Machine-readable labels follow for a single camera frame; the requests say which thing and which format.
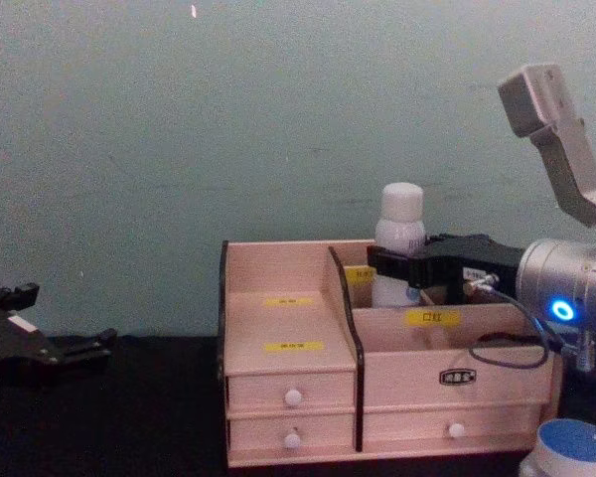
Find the wooden compartment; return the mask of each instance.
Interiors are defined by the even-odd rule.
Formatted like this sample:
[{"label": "wooden compartment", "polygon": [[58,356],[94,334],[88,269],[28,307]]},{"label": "wooden compartment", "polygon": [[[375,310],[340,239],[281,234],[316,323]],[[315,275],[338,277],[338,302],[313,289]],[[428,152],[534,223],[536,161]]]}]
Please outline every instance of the wooden compartment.
[{"label": "wooden compartment", "polygon": [[[359,342],[332,245],[357,259],[367,242],[223,248],[219,366],[228,466],[331,460],[362,445]],[[285,400],[289,391],[299,392],[297,404]],[[302,445],[286,449],[294,427]]]},{"label": "wooden compartment", "polygon": [[[353,452],[354,417],[349,414],[282,416],[231,422],[231,449],[282,451],[291,458],[296,451],[313,447],[343,446]],[[290,432],[300,436],[300,446],[286,449]]]},{"label": "wooden compartment", "polygon": [[[529,331],[518,310],[442,306],[441,289],[426,290],[424,307],[372,309],[372,243],[223,246],[218,355],[229,467],[523,450],[556,415],[559,357],[511,370],[468,353],[481,335]],[[426,313],[450,319],[427,323]],[[526,363],[542,350],[478,352]],[[298,404],[285,401],[291,390]],[[453,424],[462,436],[450,436]],[[285,448],[291,429],[300,448]]]},{"label": "wooden compartment", "polygon": [[[234,376],[229,379],[229,413],[353,407],[355,376],[351,372]],[[300,393],[299,402],[286,402],[292,391]]]},{"label": "wooden compartment", "polygon": [[[345,266],[349,277],[349,271],[366,266],[366,259],[345,262]],[[487,333],[531,334],[514,306],[442,306],[436,304],[443,298],[438,288],[422,293],[426,306],[368,308],[371,284],[349,280],[348,287],[364,349],[363,454],[367,458],[533,446],[537,427],[556,414],[560,358],[550,354],[537,369],[515,370],[482,363],[468,353],[468,347]],[[493,360],[526,364],[537,361],[542,349],[497,346],[477,352]],[[468,384],[461,381],[463,373]],[[459,375],[459,383],[442,383],[442,375]],[[454,423],[463,426],[463,436],[449,435]]]}]

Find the blue container lid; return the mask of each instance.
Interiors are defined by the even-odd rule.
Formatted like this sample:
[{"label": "blue container lid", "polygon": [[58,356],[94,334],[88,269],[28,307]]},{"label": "blue container lid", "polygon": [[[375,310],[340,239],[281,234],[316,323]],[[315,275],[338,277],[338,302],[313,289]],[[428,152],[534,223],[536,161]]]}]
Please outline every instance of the blue container lid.
[{"label": "blue container lid", "polygon": [[596,426],[575,419],[555,419],[538,430],[553,452],[580,462],[596,462]]}]

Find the wooden drawer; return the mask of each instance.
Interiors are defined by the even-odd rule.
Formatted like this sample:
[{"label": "wooden drawer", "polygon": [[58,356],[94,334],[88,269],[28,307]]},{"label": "wooden drawer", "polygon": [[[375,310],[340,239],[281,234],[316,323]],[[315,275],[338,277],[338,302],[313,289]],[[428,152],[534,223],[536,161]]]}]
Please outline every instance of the wooden drawer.
[{"label": "wooden drawer", "polygon": [[354,373],[236,376],[228,384],[229,412],[354,404]]},{"label": "wooden drawer", "polygon": [[462,437],[534,434],[539,425],[539,405],[517,405],[426,412],[380,412],[365,414],[365,441],[407,439],[453,439],[452,424],[463,426]]},{"label": "wooden drawer", "polygon": [[[537,361],[539,347],[488,348],[478,351],[489,359],[510,363]],[[533,370],[512,370],[474,360],[467,350],[366,353],[365,406],[472,404],[508,401],[547,403],[552,362]],[[440,377],[451,370],[476,373],[465,386],[444,386]]]},{"label": "wooden drawer", "polygon": [[[282,450],[288,453],[301,448],[353,445],[352,414],[305,415],[263,419],[233,420],[229,423],[231,450]],[[299,445],[287,449],[285,437],[299,436]]]}]

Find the white drawer knob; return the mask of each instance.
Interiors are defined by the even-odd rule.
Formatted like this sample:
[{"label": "white drawer knob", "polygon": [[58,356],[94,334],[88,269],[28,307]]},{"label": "white drawer knob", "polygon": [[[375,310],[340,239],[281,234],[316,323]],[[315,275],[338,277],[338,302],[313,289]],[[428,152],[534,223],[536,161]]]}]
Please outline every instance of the white drawer knob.
[{"label": "white drawer knob", "polygon": [[464,427],[464,424],[454,422],[450,424],[450,427],[448,427],[448,434],[453,439],[458,439],[459,437],[466,435],[466,427]]},{"label": "white drawer knob", "polygon": [[285,447],[288,449],[297,449],[300,447],[301,443],[302,441],[296,432],[296,429],[292,429],[291,432],[285,436]]},{"label": "white drawer knob", "polygon": [[285,403],[291,407],[295,407],[302,402],[302,394],[298,390],[289,390],[285,395]]}]

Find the teal wall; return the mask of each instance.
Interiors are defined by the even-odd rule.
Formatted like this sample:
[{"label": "teal wall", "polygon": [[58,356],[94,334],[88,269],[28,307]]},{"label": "teal wall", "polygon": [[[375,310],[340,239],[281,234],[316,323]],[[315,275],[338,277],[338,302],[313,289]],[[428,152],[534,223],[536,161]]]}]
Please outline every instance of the teal wall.
[{"label": "teal wall", "polygon": [[221,242],[595,240],[495,85],[562,65],[596,152],[596,1],[0,1],[0,281],[49,333],[210,335]]}]

